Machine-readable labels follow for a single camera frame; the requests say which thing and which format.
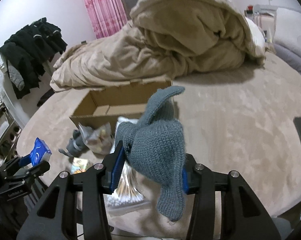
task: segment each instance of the floor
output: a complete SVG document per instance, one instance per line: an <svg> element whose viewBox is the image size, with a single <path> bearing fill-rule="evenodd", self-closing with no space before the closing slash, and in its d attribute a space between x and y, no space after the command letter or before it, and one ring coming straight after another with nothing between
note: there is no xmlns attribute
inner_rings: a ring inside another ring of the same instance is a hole
<svg viewBox="0 0 301 240"><path fill-rule="evenodd" d="M83 233L83 225L77 224L77 234L81 235ZM172 238L155 238L155 237L143 237L138 236L133 233L129 233L123 230L120 230L118 228L115 228L114 231L112 231L112 239L113 240L176 240ZM78 237L78 240L84 240L84 236L81 235Z"/></svg>

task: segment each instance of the beige bed sheet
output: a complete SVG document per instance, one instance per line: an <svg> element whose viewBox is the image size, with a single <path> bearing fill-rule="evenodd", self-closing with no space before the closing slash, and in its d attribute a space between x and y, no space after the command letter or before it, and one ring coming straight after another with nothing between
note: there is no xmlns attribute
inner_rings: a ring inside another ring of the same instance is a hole
<svg viewBox="0 0 301 240"><path fill-rule="evenodd" d="M267 53L264 67L245 62L234 71L193 74L173 84L186 88L174 100L184 126L187 153L213 171L238 170L271 216L301 201L301 144L293 124L293 118L301 116L301 76L296 71ZM20 135L20 155L32 150L36 137L52 150L51 169L42 177L47 185L59 172L69 169L69 158L58 148L66 146L75 128L68 116L87 91L56 93ZM101 156L92 152L82 158L101 161ZM137 180L153 208L117 217L108 215L109 224L145 236L185 238L193 196L186 197L182 219L172 223L156 210L159 185L140 174ZM216 217L218 237L220 205Z"/></svg>

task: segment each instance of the blue plastic package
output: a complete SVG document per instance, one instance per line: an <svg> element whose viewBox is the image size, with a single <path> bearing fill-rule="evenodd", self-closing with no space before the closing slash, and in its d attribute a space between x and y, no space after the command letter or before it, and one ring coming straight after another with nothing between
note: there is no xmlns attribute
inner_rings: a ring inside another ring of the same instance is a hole
<svg viewBox="0 0 301 240"><path fill-rule="evenodd" d="M30 163L33 166L36 166L41 161L49 161L51 155L52 152L48 148L47 144L37 137L33 150L30 154L20 159L19 166L24 167Z"/></svg>

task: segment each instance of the striped curtain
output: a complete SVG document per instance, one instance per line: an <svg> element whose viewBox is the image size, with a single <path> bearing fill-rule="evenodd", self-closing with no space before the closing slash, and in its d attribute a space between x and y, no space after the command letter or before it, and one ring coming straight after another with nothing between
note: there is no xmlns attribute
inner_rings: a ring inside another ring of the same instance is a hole
<svg viewBox="0 0 301 240"><path fill-rule="evenodd" d="M84 0L96 38L118 32L127 22L121 0Z"/></svg>

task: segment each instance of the silver screw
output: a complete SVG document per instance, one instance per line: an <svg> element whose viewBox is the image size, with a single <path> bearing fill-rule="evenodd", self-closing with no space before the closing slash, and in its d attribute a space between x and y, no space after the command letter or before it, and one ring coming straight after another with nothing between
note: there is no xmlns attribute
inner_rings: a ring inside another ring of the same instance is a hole
<svg viewBox="0 0 301 240"><path fill-rule="evenodd" d="M204 169L204 165L201 163L197 163L197 164L195 164L195 169L197 169L198 171L201 171Z"/></svg>
<svg viewBox="0 0 301 240"><path fill-rule="evenodd" d="M61 173L59 173L59 177L61 178L66 178L68 176L67 171L62 171Z"/></svg>
<svg viewBox="0 0 301 240"><path fill-rule="evenodd" d="M96 163L94 165L94 169L96 169L96 170L101 170L103 167L104 167L104 165L102 163Z"/></svg>
<svg viewBox="0 0 301 240"><path fill-rule="evenodd" d="M240 173L238 171L231 171L231 176L233 178L237 178L240 175Z"/></svg>

